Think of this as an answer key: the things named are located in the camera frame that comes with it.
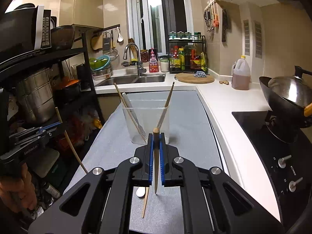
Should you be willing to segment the person's left hand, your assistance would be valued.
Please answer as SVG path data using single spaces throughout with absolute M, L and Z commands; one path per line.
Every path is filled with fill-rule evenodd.
M 21 166 L 19 178 L 1 177 L 1 199 L 13 212 L 33 210 L 37 205 L 35 187 L 27 164 Z

